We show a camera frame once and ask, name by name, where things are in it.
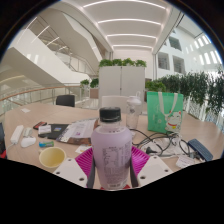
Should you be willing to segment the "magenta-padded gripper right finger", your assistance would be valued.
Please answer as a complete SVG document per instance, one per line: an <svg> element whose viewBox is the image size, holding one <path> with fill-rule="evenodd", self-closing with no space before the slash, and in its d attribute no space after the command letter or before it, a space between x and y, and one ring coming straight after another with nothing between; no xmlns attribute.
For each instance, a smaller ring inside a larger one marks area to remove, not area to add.
<svg viewBox="0 0 224 224"><path fill-rule="evenodd" d="M142 150L132 147L130 178L133 188L143 187L172 173L160 157L149 156Z"/></svg>

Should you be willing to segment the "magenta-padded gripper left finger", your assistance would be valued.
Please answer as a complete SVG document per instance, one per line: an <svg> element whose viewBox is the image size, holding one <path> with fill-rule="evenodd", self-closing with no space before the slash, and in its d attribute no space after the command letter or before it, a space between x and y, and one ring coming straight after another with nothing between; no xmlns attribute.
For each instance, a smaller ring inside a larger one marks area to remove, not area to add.
<svg viewBox="0 0 224 224"><path fill-rule="evenodd" d="M81 187L92 189L95 181L92 149L87 149L76 158L67 158L54 174Z"/></svg>

